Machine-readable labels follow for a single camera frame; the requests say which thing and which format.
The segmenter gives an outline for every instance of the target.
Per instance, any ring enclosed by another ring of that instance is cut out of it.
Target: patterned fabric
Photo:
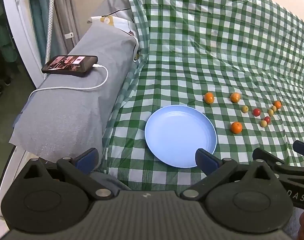
[[[178,192],[202,179],[147,148],[144,128],[160,107],[187,105],[204,113],[218,135],[214,155],[240,163],[257,147],[304,165],[292,143],[304,142],[304,22],[271,0],[129,0],[138,28],[140,64],[121,93],[106,133],[104,169],[135,190]],[[215,101],[203,102],[211,91]],[[239,92],[233,104],[229,96]],[[262,128],[275,100],[282,108]],[[241,112],[247,105],[249,113]],[[260,117],[251,110],[262,109]],[[234,135],[229,127],[241,122]]]

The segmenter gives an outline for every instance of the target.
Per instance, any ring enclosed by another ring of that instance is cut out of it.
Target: phone
[[[56,56],[42,67],[42,72],[85,77],[90,72],[93,64],[97,62],[97,56]]]

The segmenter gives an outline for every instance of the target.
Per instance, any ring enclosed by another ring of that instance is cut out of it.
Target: plate
[[[217,136],[213,124],[189,106],[172,105],[155,111],[145,126],[145,141],[162,162],[177,168],[196,166],[195,153],[214,153]]]

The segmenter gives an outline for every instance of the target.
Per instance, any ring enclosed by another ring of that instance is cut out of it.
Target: gingham tablecloth
[[[160,107],[204,113],[218,135],[214,155],[240,163],[262,147],[290,165],[304,165],[292,143],[304,142],[304,22],[271,0],[129,0],[140,36],[140,64],[124,85],[106,132],[104,169],[135,190],[185,189],[199,168],[162,163],[147,148],[144,128]],[[202,95],[215,95],[212,105]],[[231,103],[232,92],[242,94]],[[266,128],[275,100],[283,107]],[[241,107],[250,112],[244,114]],[[251,110],[259,107],[261,117]],[[234,135],[229,127],[241,122]]]

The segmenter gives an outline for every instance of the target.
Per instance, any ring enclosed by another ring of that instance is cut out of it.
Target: gray covered armrest
[[[119,90],[135,64],[136,41],[123,31],[96,21],[70,55],[95,55],[109,71],[107,82],[91,91],[36,92],[15,124],[10,143],[46,160],[76,157],[91,147],[102,156],[102,136]],[[106,77],[103,68],[87,77],[51,74],[40,86],[93,87]]]

